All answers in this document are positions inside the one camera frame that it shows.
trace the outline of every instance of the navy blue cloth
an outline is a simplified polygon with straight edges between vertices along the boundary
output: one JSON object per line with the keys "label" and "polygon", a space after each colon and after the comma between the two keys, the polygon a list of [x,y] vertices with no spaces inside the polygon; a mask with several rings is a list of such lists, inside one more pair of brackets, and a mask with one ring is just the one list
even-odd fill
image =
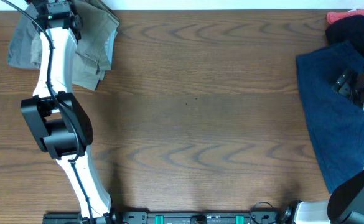
{"label": "navy blue cloth", "polygon": [[349,40],[355,50],[364,57],[364,16],[348,16],[334,22],[325,30],[329,44]]}
{"label": "navy blue cloth", "polygon": [[364,58],[349,41],[296,57],[299,94],[314,152],[330,193],[364,166],[364,111],[332,91],[346,68]]}

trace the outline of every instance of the black cable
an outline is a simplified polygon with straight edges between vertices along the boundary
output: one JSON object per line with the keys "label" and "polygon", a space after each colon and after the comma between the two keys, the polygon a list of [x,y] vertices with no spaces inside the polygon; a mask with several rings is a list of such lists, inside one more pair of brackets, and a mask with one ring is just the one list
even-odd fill
{"label": "black cable", "polygon": [[31,20],[32,23],[34,23],[36,25],[36,27],[38,28],[38,30],[40,30],[42,33],[44,33],[48,43],[49,43],[49,61],[48,61],[48,65],[47,65],[47,76],[46,76],[46,85],[50,94],[50,97],[54,100],[55,105],[57,106],[58,110],[60,112],[62,112],[62,116],[64,117],[64,121],[65,122],[69,122],[72,128],[72,131],[74,132],[74,136],[75,136],[75,140],[76,140],[76,144],[77,144],[77,154],[75,155],[74,159],[69,159],[69,162],[76,162],[77,159],[80,156],[81,153],[81,146],[80,146],[80,137],[77,133],[77,130],[75,129],[75,125],[72,123],[70,117],[68,116],[68,114],[66,114],[66,112],[64,112],[64,109],[60,106],[60,102],[58,101],[57,97],[54,95],[54,90],[52,87],[52,82],[50,81],[50,72],[52,69],[52,58],[53,58],[53,42],[52,39],[50,39],[49,35],[46,33],[46,31],[44,30],[44,28],[42,28],[38,22],[32,18],[32,16],[28,15],[28,13],[26,13],[24,10],[20,9],[19,7],[17,7],[16,5],[14,5],[13,3],[9,2],[8,0],[1,0],[2,2],[10,5],[11,7],[13,7],[14,9],[16,9],[17,11],[21,12],[21,14],[25,15],[28,19]]}
{"label": "black cable", "polygon": [[89,219],[89,222],[90,223],[93,223],[94,219],[93,219],[93,215],[92,215],[92,206],[90,206],[90,201],[89,201],[89,197],[88,197],[88,194],[86,193],[85,189],[83,188],[83,185],[82,185],[82,182],[81,182],[81,179],[80,179],[80,176],[78,175],[78,172],[77,172],[77,168],[75,167],[75,163],[72,162],[71,163],[71,167],[72,167],[72,170],[74,170],[74,174],[75,174],[75,177],[77,178],[77,181],[78,181],[78,184],[81,188],[81,191],[83,193],[83,196],[85,196],[85,200],[88,204],[88,210],[89,210],[89,216],[90,216],[90,219]]}
{"label": "black cable", "polygon": [[102,214],[98,213],[92,206],[90,207],[94,212],[96,212],[96,214],[98,214],[99,216],[102,216]]}

